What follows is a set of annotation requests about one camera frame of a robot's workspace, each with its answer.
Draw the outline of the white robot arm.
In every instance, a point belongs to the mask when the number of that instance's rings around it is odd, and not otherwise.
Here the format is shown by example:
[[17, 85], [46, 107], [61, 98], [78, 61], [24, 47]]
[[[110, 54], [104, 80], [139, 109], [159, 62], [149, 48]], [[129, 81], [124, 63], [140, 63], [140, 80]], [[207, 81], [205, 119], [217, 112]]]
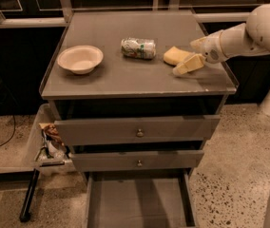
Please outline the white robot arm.
[[[175, 76], [182, 76], [204, 63], [216, 64], [237, 56], [270, 54], [270, 4], [255, 8], [245, 23], [222, 29], [190, 43], [194, 52], [173, 68]], [[260, 105], [270, 115], [270, 90]]]

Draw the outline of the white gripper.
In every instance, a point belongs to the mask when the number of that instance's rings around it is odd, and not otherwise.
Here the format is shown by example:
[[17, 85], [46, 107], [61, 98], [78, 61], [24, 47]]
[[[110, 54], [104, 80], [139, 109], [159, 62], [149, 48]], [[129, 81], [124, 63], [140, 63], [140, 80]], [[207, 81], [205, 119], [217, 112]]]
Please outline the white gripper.
[[[227, 60], [223, 53], [221, 37], [223, 30], [219, 30], [206, 37], [202, 37], [190, 42], [190, 46], [196, 51], [201, 52], [208, 63], [216, 64]], [[205, 58], [198, 53], [192, 53], [185, 57], [173, 68], [175, 76], [182, 76], [186, 73], [198, 70], [204, 66]]]

